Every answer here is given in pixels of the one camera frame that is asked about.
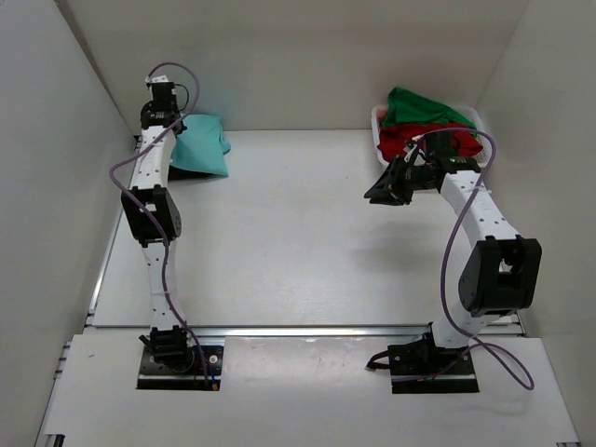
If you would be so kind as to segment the teal t shirt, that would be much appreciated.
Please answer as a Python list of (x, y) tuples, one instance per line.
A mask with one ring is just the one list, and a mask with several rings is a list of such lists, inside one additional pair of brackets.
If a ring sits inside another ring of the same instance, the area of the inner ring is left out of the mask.
[(186, 130), (177, 137), (170, 165), (227, 177), (225, 156), (231, 144), (224, 137), (222, 119), (218, 115), (189, 115), (183, 123)]

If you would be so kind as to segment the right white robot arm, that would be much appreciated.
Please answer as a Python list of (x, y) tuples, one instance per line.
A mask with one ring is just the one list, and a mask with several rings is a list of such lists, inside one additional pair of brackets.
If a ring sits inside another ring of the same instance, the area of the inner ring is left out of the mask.
[(364, 195), (372, 204), (404, 206), (415, 192), (436, 189), (456, 215), (451, 234), (465, 232), (470, 244), (456, 302), (441, 304), (442, 317), (429, 324), (420, 340), (392, 349), (423, 374), (451, 366), (487, 325), (529, 307), (534, 299), (542, 248), (508, 222), (481, 175), (471, 157), (447, 156), (419, 165), (396, 157)]

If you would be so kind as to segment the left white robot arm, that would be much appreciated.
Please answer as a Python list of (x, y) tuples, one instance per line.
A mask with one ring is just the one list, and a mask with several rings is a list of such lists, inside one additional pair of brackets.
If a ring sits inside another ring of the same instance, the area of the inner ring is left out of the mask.
[(141, 110), (140, 152), (132, 161), (130, 186), (121, 203), (133, 238), (140, 244), (149, 277), (150, 332), (141, 340), (155, 363), (181, 373), (194, 362), (183, 313), (175, 305), (175, 280), (169, 264), (182, 219), (168, 190), (169, 163), (176, 137), (184, 131), (177, 106), (150, 100)]

